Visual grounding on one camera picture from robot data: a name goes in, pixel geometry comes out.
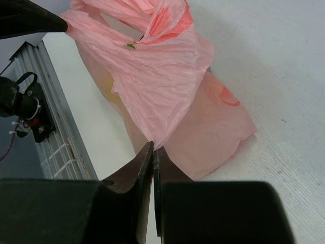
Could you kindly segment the pink plastic bag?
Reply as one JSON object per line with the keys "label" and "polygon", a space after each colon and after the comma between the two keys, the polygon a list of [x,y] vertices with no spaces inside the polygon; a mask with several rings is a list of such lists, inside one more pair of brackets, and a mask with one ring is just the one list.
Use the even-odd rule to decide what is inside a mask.
{"label": "pink plastic bag", "polygon": [[71,1],[62,18],[98,89],[113,77],[124,104],[113,107],[136,153],[152,141],[198,179],[257,131],[209,71],[214,47],[197,33],[187,1]]}

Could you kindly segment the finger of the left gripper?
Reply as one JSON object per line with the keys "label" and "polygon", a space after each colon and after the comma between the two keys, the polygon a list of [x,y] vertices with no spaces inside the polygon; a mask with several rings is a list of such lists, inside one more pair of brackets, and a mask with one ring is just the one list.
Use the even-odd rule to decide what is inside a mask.
{"label": "finger of the left gripper", "polygon": [[62,18],[31,1],[1,1],[1,39],[67,29]]}

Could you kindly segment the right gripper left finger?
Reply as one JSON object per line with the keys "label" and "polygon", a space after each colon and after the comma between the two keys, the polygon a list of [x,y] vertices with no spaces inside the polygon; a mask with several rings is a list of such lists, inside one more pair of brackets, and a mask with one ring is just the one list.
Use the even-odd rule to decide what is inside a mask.
{"label": "right gripper left finger", "polygon": [[153,142],[101,180],[94,196],[84,243],[145,243],[153,175]]}

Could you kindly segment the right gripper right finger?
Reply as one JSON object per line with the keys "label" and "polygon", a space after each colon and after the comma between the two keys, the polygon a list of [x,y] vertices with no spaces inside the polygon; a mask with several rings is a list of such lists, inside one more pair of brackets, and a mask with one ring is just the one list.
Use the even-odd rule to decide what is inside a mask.
{"label": "right gripper right finger", "polygon": [[154,152],[154,202],[162,243],[216,243],[214,183],[195,182],[162,147]]}

